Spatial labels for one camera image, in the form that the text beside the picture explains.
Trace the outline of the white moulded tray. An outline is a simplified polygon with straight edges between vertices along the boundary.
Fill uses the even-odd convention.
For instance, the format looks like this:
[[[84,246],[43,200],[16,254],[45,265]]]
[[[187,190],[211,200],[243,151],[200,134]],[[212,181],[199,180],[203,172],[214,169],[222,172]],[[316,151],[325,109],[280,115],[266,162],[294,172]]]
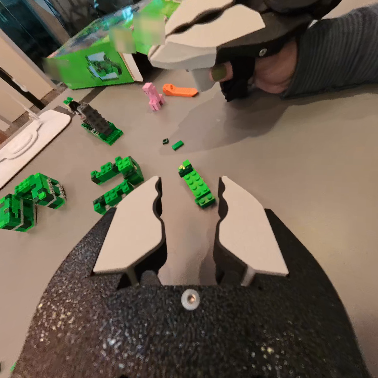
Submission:
[[[2,189],[71,122],[69,114],[47,110],[37,116],[0,150]]]

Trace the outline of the grey desk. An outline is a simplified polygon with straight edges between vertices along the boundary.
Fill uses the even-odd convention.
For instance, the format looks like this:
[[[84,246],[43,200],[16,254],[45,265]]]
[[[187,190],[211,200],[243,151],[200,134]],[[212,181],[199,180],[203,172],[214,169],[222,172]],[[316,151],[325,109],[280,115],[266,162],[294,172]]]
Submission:
[[[1,192],[40,172],[67,195],[29,231],[1,230],[3,377],[377,377],[376,88],[225,102],[217,85],[153,112],[127,85],[91,106],[124,131],[113,146],[74,116]],[[93,276],[116,208],[93,201],[123,177],[91,172],[128,156],[161,177],[161,285]],[[187,159],[215,196],[205,209],[178,174]],[[288,277],[216,283],[222,176],[264,207]]]

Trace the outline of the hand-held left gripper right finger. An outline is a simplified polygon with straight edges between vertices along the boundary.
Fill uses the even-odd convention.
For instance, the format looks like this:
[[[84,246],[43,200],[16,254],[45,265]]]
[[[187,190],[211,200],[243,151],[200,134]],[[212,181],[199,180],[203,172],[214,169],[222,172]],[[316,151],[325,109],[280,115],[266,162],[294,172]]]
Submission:
[[[218,285],[249,286],[256,274],[289,270],[262,204],[227,176],[219,178],[213,260]]]

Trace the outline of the person's right forearm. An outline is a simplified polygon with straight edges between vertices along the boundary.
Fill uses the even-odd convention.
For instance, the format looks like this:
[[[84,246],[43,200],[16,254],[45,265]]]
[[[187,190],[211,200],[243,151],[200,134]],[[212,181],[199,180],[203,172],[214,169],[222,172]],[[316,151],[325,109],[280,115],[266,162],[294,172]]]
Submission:
[[[378,83],[378,4],[323,19],[297,41],[297,64],[282,99]]]

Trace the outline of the green zigzag brick assembly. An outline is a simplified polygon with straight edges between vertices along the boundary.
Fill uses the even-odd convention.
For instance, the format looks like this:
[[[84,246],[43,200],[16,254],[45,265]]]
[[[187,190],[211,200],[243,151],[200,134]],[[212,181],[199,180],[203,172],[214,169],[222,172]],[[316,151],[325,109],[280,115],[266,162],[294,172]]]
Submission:
[[[91,181],[102,185],[118,175],[122,175],[122,182],[93,201],[93,209],[100,215],[118,205],[135,187],[144,182],[142,170],[131,156],[116,157],[114,163],[108,162],[101,166],[100,171],[92,171]]]

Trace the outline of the green toy box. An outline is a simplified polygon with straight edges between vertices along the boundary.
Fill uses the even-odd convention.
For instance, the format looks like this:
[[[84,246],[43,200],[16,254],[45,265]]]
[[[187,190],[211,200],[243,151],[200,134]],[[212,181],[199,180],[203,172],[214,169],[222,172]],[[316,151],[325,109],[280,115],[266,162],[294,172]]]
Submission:
[[[125,7],[94,19],[44,60],[51,78],[70,89],[143,82],[153,69],[150,44],[134,32],[133,17],[167,22],[182,1],[125,1]]]

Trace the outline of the pink brick pig figure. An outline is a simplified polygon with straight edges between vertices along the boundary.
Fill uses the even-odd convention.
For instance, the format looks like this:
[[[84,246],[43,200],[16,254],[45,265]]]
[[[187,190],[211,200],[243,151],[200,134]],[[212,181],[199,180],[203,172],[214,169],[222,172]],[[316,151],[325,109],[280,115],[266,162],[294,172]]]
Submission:
[[[147,82],[142,87],[144,93],[149,98],[149,106],[153,111],[160,110],[165,101],[162,94],[158,93],[158,90],[152,82]]]

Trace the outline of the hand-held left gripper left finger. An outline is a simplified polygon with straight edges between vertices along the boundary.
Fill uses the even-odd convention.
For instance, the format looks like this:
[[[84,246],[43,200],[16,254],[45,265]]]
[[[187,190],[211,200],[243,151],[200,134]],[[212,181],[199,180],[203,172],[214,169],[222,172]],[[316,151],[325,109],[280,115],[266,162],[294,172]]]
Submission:
[[[161,219],[161,177],[154,176],[116,206],[93,267],[93,276],[122,274],[128,285],[161,285],[159,270],[168,252]]]

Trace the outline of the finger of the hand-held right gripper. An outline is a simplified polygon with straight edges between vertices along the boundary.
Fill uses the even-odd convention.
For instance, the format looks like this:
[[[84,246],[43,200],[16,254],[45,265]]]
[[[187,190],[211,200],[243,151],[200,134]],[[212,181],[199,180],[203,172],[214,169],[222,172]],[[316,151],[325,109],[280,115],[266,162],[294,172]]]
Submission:
[[[214,86],[210,69],[215,65],[216,49],[265,26],[256,11],[225,11],[211,22],[166,37],[163,45],[150,49],[149,61],[156,68],[189,71],[196,89],[205,92]]]
[[[165,34],[182,32],[208,15],[221,14],[233,6],[233,0],[185,0],[177,7],[165,25]]]

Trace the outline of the green blocky brick assembly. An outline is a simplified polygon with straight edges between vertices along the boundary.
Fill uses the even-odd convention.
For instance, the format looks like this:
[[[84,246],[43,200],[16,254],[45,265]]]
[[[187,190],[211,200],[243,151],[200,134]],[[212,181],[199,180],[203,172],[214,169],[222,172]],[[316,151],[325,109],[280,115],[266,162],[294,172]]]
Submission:
[[[66,200],[59,181],[42,173],[30,175],[0,199],[0,229],[27,232],[36,225],[37,206],[58,209]]]

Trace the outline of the grey brick tower, green base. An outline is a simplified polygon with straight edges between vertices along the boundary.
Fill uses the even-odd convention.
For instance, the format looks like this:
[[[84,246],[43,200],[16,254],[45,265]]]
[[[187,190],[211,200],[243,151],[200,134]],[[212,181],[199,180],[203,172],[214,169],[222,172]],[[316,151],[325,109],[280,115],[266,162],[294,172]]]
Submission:
[[[113,145],[124,134],[88,103],[77,102],[71,97],[67,97],[63,103],[81,118],[81,127],[107,145]]]

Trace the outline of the person's right hand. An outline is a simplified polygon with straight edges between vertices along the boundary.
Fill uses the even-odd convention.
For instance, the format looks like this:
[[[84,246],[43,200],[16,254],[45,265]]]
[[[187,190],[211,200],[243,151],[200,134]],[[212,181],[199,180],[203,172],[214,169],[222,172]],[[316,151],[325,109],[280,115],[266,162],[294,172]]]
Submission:
[[[228,102],[247,97],[252,86],[267,93],[280,94],[290,84],[297,56],[297,40],[293,39],[271,56],[237,57],[217,64],[210,69],[209,78],[220,83]]]

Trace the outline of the orange brick separator tool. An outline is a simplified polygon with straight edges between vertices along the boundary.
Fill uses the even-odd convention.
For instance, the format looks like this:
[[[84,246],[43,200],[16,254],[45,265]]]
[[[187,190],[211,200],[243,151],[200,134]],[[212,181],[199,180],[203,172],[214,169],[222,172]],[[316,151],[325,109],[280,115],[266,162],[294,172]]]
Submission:
[[[163,93],[166,96],[195,97],[198,94],[198,90],[196,88],[176,87],[173,84],[166,83],[163,85]]]

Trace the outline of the long green brick assembly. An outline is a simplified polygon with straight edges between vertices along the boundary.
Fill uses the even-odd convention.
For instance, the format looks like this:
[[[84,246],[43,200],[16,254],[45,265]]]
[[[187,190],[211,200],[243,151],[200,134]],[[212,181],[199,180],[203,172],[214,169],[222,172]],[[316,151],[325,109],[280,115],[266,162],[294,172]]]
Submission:
[[[195,203],[201,209],[205,209],[215,203],[215,196],[188,159],[178,167],[178,174],[186,182],[194,196]]]

